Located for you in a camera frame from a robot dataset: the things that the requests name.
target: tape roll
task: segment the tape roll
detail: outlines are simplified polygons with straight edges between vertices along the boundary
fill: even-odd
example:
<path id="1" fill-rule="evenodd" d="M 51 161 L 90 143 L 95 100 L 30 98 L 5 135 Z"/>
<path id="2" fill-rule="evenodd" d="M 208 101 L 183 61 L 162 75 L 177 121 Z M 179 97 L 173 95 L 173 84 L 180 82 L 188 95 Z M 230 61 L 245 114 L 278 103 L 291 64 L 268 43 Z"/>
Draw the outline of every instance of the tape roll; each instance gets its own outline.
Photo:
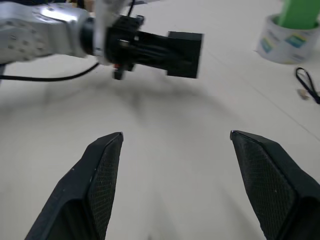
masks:
<path id="1" fill-rule="evenodd" d="M 271 15 L 260 36 L 257 53 L 279 64 L 299 64 L 309 58 L 320 34 L 319 22 L 309 30 L 290 29 L 275 24 L 279 15 Z"/>

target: black cord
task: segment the black cord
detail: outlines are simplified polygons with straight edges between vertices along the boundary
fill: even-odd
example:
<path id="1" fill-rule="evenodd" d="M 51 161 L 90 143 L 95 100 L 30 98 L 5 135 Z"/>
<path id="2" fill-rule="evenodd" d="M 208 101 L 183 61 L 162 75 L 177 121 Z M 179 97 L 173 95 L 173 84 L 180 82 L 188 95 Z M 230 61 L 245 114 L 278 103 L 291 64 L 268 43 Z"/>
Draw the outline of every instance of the black cord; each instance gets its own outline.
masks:
<path id="1" fill-rule="evenodd" d="M 66 81 L 66 80 L 71 80 L 75 78 L 79 78 L 89 72 L 91 72 L 93 69 L 99 66 L 99 63 L 96 63 L 89 69 L 78 73 L 76 75 L 72 76 L 64 76 L 64 77 L 28 77 L 28 76 L 8 76 L 8 75 L 0 75 L 0 80 L 17 80 L 17 81 L 28 81 L 28 82 L 60 82 L 60 81 Z"/>
<path id="2" fill-rule="evenodd" d="M 305 78 L 308 79 L 310 87 L 304 82 L 304 80 L 300 77 L 300 76 L 304 76 Z M 317 90 L 315 88 L 314 82 L 310 76 L 310 74 L 308 73 L 307 70 L 305 70 L 302 67 L 298 67 L 295 69 L 295 77 L 298 79 L 298 81 L 302 84 L 302 86 L 305 88 L 305 90 L 308 91 L 308 93 L 311 95 L 311 97 L 313 97 L 313 99 L 315 100 L 315 102 L 317 104 L 320 104 L 320 96 L 317 93 Z"/>
<path id="3" fill-rule="evenodd" d="M 135 3 L 136 3 L 136 0 L 132 0 L 131 6 L 130 6 L 128 14 L 127 14 L 128 17 L 131 16 L 131 13 L 132 13 L 132 10 L 134 9 Z"/>

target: green object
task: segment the green object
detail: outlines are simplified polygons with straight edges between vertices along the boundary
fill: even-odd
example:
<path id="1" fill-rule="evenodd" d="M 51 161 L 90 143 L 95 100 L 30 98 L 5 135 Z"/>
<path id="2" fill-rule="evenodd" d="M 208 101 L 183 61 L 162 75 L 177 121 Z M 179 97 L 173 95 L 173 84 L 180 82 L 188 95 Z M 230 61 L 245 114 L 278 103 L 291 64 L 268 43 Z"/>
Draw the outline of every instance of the green object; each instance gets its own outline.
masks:
<path id="1" fill-rule="evenodd" d="M 285 0 L 278 24 L 287 29 L 313 29 L 318 26 L 320 0 Z"/>

